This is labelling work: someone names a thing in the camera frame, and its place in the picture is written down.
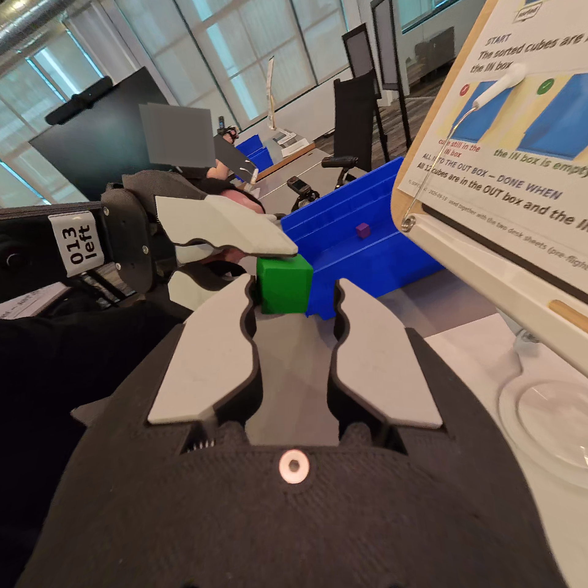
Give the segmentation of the dark cabinet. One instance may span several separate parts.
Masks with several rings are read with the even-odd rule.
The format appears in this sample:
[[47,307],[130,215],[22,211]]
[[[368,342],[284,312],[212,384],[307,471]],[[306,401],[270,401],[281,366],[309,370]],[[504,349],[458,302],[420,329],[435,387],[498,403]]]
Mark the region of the dark cabinet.
[[451,62],[455,56],[454,27],[451,26],[428,40],[415,45],[418,77],[425,77],[441,66]]

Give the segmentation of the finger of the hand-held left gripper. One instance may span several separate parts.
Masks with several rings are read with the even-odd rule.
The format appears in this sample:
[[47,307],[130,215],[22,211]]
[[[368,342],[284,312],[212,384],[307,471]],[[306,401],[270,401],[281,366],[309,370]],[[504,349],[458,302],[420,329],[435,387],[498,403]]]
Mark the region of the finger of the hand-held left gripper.
[[246,283],[250,279],[247,273],[238,277],[223,277],[209,270],[177,270],[168,283],[169,298],[171,302],[196,311],[233,283]]
[[277,216],[258,214],[224,196],[207,195],[203,200],[156,196],[155,204],[179,265],[227,249],[264,258],[298,254],[298,246],[282,230]]

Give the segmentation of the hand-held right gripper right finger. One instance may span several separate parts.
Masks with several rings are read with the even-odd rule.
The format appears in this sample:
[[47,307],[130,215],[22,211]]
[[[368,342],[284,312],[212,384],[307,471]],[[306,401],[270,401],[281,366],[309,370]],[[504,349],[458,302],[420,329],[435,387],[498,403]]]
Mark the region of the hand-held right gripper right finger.
[[438,430],[443,420],[401,320],[349,279],[334,288],[327,407],[343,437],[365,424],[371,437],[397,426]]

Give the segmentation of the white printed desk sheet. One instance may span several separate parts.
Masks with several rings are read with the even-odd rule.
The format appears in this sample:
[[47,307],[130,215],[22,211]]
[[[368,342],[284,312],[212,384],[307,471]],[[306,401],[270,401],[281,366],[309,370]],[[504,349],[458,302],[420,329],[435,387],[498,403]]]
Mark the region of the white printed desk sheet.
[[58,282],[1,303],[1,320],[28,318],[40,314],[61,300],[70,287]]

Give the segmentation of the wooden stick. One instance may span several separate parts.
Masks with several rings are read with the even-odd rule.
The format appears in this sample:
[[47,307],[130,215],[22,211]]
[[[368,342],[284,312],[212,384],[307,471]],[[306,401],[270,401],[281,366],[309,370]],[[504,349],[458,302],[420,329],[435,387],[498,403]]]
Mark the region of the wooden stick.
[[587,334],[587,315],[585,313],[579,312],[565,302],[557,299],[551,300],[548,303],[548,308]]

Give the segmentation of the person's left hand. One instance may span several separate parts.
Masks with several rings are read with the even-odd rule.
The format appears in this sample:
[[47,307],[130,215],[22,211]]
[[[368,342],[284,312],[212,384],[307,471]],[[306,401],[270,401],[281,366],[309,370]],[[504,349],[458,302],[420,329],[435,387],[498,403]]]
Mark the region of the person's left hand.
[[248,192],[238,189],[226,189],[222,192],[221,196],[228,198],[247,209],[253,210],[257,214],[264,215],[266,213],[261,202]]

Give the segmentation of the silver ventilation duct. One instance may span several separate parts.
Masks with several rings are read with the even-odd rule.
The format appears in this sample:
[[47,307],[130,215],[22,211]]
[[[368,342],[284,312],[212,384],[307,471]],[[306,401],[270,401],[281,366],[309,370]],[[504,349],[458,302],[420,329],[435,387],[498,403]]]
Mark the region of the silver ventilation duct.
[[16,50],[55,19],[91,1],[1,1],[1,55]]

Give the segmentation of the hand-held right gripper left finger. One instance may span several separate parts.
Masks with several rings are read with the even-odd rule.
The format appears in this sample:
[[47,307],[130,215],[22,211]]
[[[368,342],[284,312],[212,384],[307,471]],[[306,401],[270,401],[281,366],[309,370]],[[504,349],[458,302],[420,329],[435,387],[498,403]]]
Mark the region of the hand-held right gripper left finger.
[[237,422],[244,428],[258,411],[255,286],[252,275],[240,275],[187,318],[147,416],[150,425]]

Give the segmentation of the black framed display stand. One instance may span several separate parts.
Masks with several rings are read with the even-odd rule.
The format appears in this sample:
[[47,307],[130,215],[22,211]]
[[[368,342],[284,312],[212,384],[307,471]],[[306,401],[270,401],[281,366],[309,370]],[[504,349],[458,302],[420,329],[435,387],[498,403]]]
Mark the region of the black framed display stand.
[[398,93],[401,121],[405,133],[407,150],[412,145],[405,92],[401,78],[401,67],[398,54],[398,42],[394,23],[392,1],[371,1],[371,17],[373,21],[376,50],[378,54],[380,81],[382,89]]
[[370,75],[376,101],[382,98],[371,51],[368,28],[365,23],[342,35],[342,41],[353,77]]

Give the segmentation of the black office chair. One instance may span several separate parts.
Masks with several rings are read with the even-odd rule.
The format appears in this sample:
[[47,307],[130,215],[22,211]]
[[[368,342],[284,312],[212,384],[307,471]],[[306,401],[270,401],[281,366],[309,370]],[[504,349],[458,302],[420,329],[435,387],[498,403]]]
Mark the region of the black office chair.
[[385,162],[390,161],[377,98],[374,70],[347,81],[334,80],[334,154],[323,158],[323,168],[341,171],[335,189],[342,187],[352,168],[371,172],[373,123],[376,122]]

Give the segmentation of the green cube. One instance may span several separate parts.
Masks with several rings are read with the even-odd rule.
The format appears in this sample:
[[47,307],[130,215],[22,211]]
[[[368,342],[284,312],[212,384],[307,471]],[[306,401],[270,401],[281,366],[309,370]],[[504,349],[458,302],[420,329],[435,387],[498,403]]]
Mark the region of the green cube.
[[313,268],[298,254],[291,258],[258,258],[256,284],[264,315],[305,314]]

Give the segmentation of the black webcam bar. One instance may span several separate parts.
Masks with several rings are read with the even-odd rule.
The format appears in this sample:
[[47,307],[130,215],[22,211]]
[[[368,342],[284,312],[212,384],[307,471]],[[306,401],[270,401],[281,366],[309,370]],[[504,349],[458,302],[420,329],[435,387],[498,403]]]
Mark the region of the black webcam bar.
[[63,125],[81,112],[91,109],[97,101],[113,89],[111,77],[103,77],[81,93],[73,94],[70,100],[48,113],[45,121],[49,126]]

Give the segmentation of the white document stand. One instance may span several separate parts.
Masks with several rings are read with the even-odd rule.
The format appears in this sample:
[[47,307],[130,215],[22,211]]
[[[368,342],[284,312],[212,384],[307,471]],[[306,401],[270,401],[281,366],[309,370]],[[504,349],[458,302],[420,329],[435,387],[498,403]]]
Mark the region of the white document stand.
[[273,140],[281,149],[285,149],[290,143],[296,142],[296,134],[279,128],[275,121],[275,102],[272,93],[273,69],[275,63],[275,56],[272,55],[268,60],[268,67],[266,73],[266,98],[267,98],[267,124],[268,128],[274,132]]
[[427,214],[409,216],[407,236],[540,342],[587,375],[587,334],[548,308],[587,304]]

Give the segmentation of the black monitor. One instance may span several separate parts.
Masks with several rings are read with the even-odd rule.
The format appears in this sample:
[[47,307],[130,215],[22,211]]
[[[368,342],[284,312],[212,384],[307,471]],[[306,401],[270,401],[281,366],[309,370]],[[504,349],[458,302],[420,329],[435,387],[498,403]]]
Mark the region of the black monitor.
[[123,175],[206,168],[217,159],[210,111],[169,105],[146,67],[29,144],[90,201]]

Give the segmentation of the person's black clothing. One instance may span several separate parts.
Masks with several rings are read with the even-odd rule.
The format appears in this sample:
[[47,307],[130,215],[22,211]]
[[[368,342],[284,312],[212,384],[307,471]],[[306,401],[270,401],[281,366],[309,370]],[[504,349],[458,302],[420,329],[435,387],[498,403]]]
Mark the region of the person's black clothing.
[[79,406],[110,396],[189,316],[140,300],[1,320],[1,587],[20,577],[84,428]]

